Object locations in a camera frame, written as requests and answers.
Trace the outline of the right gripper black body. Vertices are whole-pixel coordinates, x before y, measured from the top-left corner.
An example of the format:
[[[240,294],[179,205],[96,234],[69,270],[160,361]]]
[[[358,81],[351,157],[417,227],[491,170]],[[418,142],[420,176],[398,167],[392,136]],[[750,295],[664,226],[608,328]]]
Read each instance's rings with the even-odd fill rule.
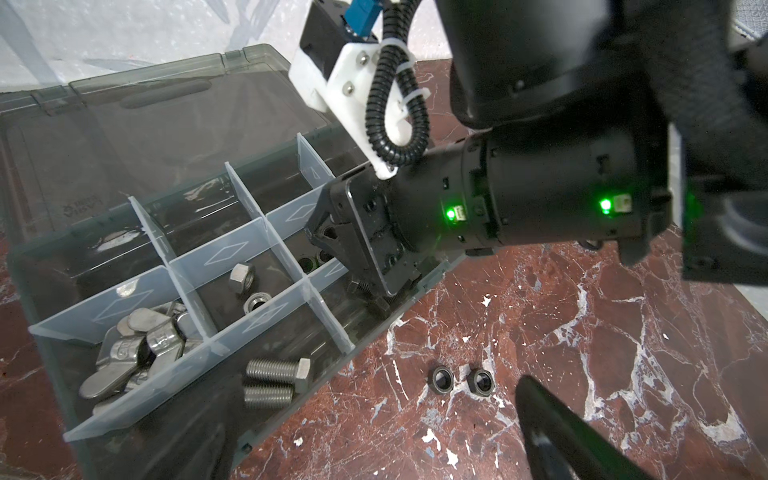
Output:
[[[393,297],[420,278],[420,255],[396,235],[384,182],[371,166],[328,182],[305,231],[312,245],[339,260],[375,294]]]

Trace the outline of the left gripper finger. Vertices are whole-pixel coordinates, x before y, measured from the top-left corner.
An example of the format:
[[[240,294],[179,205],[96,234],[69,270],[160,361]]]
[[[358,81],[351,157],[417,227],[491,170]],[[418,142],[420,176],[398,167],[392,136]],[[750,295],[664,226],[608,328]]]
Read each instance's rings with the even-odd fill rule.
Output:
[[[596,430],[530,375],[517,383],[515,406],[534,479],[649,479]]]

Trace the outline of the grey compartment organizer box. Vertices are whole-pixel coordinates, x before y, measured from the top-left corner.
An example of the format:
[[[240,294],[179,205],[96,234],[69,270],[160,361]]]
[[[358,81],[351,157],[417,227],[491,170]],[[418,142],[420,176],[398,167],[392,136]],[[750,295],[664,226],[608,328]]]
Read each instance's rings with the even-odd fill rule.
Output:
[[[1,97],[8,267],[88,479],[221,478],[306,401],[248,409],[250,359],[310,358],[318,389],[459,263],[370,297],[309,243],[321,189],[365,159],[288,70],[254,45]],[[272,299],[245,314],[256,292]],[[115,342],[168,321],[185,341],[170,368],[149,378],[150,350],[114,393],[79,396]]]

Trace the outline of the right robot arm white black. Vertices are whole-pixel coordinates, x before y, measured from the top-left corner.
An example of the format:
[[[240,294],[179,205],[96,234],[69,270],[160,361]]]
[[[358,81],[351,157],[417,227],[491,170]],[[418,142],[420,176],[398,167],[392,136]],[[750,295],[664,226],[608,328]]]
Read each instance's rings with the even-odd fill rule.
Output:
[[[378,294],[429,255],[575,241],[632,266],[682,212],[687,280],[767,282],[767,39],[729,1],[441,1],[453,115],[432,147],[415,1],[315,1],[289,77],[367,163],[310,242]]]

